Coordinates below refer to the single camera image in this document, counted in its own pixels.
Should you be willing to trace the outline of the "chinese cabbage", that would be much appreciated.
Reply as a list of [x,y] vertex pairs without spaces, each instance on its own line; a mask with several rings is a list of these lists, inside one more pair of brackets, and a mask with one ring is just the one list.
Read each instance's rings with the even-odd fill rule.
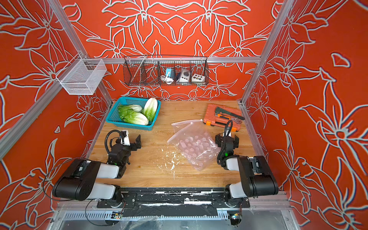
[[143,108],[140,105],[132,104],[132,105],[120,105],[117,108],[119,117],[124,119],[127,115],[131,114],[132,112],[140,113]]
[[134,125],[148,125],[149,120],[140,112],[135,112],[133,109],[128,109],[121,114],[122,120],[125,123]]
[[145,107],[142,110],[143,115],[148,119],[149,122],[152,122],[155,118],[156,111],[158,107],[158,101],[156,98],[150,98]]

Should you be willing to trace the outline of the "chinese cabbage front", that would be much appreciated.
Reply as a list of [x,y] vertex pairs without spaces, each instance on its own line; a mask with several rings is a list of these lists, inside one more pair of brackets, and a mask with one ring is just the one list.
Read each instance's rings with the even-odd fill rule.
[[134,125],[148,125],[149,120],[140,112],[135,112],[133,109],[128,109],[121,114],[122,120],[125,123]]

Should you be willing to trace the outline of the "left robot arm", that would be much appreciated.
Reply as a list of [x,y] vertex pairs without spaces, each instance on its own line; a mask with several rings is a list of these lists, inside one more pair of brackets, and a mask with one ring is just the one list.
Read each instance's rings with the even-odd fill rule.
[[141,135],[133,143],[127,131],[112,130],[104,140],[108,155],[106,163],[78,158],[72,161],[52,189],[52,195],[66,200],[100,199],[117,204],[123,202],[121,188],[98,183],[97,179],[120,179],[124,175],[133,151],[142,148]]

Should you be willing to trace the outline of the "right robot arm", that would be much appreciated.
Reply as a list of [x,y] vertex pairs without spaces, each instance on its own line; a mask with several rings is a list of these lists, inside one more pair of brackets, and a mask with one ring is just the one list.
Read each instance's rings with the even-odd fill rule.
[[224,199],[271,196],[278,194],[278,183],[264,156],[247,157],[234,154],[239,138],[225,134],[215,136],[220,147],[217,164],[228,171],[237,171],[241,181],[229,184],[224,189]]

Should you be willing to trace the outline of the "clear zipper bag pink dots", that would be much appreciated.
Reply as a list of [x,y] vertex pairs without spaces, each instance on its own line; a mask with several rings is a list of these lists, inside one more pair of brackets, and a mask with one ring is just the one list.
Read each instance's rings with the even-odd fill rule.
[[207,168],[220,152],[204,123],[193,123],[174,133],[168,144],[176,146],[198,171]]

